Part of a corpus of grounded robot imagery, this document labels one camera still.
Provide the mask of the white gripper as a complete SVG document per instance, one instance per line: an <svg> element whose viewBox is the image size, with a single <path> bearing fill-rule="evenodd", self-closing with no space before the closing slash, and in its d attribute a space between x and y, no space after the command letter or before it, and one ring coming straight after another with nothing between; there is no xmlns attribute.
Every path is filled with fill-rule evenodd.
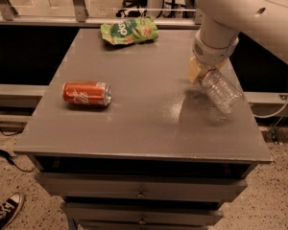
<svg viewBox="0 0 288 230"><path fill-rule="evenodd" d="M229 57L234 52L239 39L237 35L231 36L226 46L210 46L201 37L201 30L195 34L193 43L193 54L195 57L188 62L188 79L195 84L202 79L209 71L207 65L215 65L215 69L220 71L229 61Z"/></svg>

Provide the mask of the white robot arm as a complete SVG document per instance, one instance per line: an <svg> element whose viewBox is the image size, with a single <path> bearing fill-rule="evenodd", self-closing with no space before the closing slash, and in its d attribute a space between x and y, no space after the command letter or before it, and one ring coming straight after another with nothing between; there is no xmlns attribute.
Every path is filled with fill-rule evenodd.
<svg viewBox="0 0 288 230"><path fill-rule="evenodd" d="M188 78L223 66L243 33L288 64L288 0L196 0L203 14Z"/></svg>

